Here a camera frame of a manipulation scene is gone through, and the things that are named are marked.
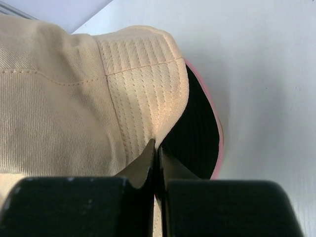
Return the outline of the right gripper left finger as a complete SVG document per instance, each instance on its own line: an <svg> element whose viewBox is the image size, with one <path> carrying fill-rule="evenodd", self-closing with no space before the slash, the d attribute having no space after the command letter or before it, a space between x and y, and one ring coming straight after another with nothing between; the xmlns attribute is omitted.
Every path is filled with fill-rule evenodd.
<svg viewBox="0 0 316 237"><path fill-rule="evenodd" d="M30 177L0 212L3 237L150 237L155 141L113 177Z"/></svg>

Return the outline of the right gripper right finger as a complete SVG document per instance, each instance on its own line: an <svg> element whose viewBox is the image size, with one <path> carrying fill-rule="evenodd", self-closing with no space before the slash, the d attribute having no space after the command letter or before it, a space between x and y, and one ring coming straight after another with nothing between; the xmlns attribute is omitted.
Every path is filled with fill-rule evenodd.
<svg viewBox="0 0 316 237"><path fill-rule="evenodd" d="M301 237L290 200L271 181L206 180L162 146L158 199L165 237Z"/></svg>

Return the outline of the pink bucket hat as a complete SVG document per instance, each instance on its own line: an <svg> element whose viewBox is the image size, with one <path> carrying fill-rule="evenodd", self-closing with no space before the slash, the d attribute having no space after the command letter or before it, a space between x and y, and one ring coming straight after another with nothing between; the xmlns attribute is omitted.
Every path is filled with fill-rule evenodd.
<svg viewBox="0 0 316 237"><path fill-rule="evenodd" d="M215 179L224 154L223 129L206 83L188 60L185 64L189 80L186 164L199 178Z"/></svg>

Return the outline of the black hat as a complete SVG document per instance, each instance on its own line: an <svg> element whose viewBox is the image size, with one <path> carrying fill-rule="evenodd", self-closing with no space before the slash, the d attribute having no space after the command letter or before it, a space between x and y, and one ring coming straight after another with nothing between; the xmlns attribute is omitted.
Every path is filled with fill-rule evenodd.
<svg viewBox="0 0 316 237"><path fill-rule="evenodd" d="M163 143L201 179L216 178L223 158L223 131L210 93L197 70L186 65L189 98Z"/></svg>

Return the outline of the beige hat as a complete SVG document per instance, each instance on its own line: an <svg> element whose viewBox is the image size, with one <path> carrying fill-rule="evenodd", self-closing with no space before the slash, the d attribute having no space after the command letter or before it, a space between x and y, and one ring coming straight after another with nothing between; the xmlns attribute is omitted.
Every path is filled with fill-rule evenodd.
<svg viewBox="0 0 316 237"><path fill-rule="evenodd" d="M2 15L1 204L23 178L118 174L163 142L188 97L185 60L163 30L71 35Z"/></svg>

